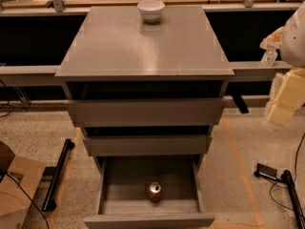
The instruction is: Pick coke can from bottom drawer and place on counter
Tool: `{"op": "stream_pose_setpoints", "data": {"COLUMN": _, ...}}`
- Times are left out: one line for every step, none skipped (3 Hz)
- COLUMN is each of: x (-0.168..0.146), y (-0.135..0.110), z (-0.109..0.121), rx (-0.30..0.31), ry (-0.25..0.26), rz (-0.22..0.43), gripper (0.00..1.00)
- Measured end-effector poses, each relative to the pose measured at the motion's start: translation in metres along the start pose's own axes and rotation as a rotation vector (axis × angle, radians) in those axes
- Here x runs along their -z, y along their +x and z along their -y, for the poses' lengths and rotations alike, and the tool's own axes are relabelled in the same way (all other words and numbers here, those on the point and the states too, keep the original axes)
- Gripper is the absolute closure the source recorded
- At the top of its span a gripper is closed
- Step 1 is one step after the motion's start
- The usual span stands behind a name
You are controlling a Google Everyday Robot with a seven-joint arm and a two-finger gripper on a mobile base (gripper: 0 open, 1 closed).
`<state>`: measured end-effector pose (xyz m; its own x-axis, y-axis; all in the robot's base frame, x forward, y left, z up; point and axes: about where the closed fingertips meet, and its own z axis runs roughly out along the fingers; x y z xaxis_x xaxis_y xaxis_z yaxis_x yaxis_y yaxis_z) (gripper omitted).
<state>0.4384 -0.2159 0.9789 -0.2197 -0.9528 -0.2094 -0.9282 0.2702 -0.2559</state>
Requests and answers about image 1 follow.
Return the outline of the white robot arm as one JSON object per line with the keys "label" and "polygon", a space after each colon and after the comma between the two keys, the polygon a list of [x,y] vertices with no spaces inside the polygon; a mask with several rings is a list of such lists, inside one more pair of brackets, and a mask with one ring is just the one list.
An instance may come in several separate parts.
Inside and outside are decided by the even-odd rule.
{"label": "white robot arm", "polygon": [[305,4],[283,27],[265,37],[260,48],[265,50],[261,58],[263,66],[271,67],[280,51],[282,61],[292,67],[285,74],[275,75],[265,109],[265,122],[278,127],[305,104]]}

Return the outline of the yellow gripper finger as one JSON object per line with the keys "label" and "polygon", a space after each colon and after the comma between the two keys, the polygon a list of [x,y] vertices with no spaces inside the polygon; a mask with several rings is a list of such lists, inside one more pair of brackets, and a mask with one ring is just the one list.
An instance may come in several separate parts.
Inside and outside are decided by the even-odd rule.
{"label": "yellow gripper finger", "polygon": [[282,33],[283,27],[276,29],[261,41],[259,47],[263,50],[278,50],[281,46]]}
{"label": "yellow gripper finger", "polygon": [[286,124],[304,104],[305,69],[292,68],[285,74],[277,73],[265,108],[265,121],[271,125]]}

